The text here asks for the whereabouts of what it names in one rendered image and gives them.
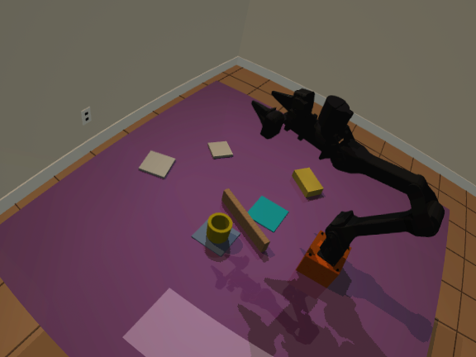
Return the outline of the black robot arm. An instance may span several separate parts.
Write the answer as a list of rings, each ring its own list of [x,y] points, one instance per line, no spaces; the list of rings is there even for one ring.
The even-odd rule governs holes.
[[[293,93],[288,115],[302,122],[309,121],[315,93],[305,88]],[[348,174],[365,174],[405,193],[411,209],[385,215],[357,217],[353,211],[341,212],[325,229],[326,239],[317,252],[331,266],[336,266],[351,241],[357,236],[410,232],[414,236],[431,237],[440,229],[445,209],[421,174],[380,159],[357,142],[348,121],[354,115],[342,98],[329,95],[317,123],[306,141],[321,151],[319,159],[331,158],[334,168]],[[344,138],[342,142],[339,143]]]

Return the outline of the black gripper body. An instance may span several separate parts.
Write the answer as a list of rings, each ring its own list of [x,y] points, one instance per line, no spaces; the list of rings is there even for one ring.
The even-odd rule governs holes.
[[[260,134],[265,137],[266,139],[271,139],[276,136],[280,130],[282,125],[284,124],[284,130],[289,131],[292,130],[298,134],[298,139],[306,140],[307,135],[310,129],[317,123],[317,115],[313,113],[313,115],[307,117],[309,121],[302,122],[296,118],[293,118],[288,115],[288,112],[282,113],[278,110],[273,110],[272,112],[266,115],[264,125]]]

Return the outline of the beige flat square tile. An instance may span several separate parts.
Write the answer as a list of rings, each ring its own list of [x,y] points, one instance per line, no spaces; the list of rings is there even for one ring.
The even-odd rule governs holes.
[[[227,141],[210,142],[207,143],[207,146],[213,159],[233,156]]]
[[[175,158],[151,151],[138,170],[164,179],[173,166]]]

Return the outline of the tan wooden plank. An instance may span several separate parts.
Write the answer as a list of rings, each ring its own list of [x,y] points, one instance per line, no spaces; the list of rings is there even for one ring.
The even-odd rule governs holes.
[[[231,190],[225,189],[223,191],[222,199],[227,209],[231,212],[234,218],[238,221],[243,230],[247,233],[249,238],[253,241],[260,252],[268,249],[270,240],[260,230],[250,214],[242,207]]]

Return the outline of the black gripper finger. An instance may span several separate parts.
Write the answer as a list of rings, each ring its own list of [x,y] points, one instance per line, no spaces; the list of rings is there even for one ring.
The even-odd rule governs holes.
[[[254,107],[260,121],[261,121],[261,124],[262,126],[264,125],[264,121],[265,121],[265,118],[266,118],[266,115],[270,112],[272,112],[273,110],[276,110],[276,108],[268,108],[266,107],[265,105],[262,105],[262,104],[259,104],[258,102],[256,101],[252,101],[252,106]]]
[[[293,104],[293,95],[285,94],[285,93],[279,93],[276,91],[272,91],[271,93],[282,105],[283,107],[288,111],[289,109],[292,109],[292,104]]]

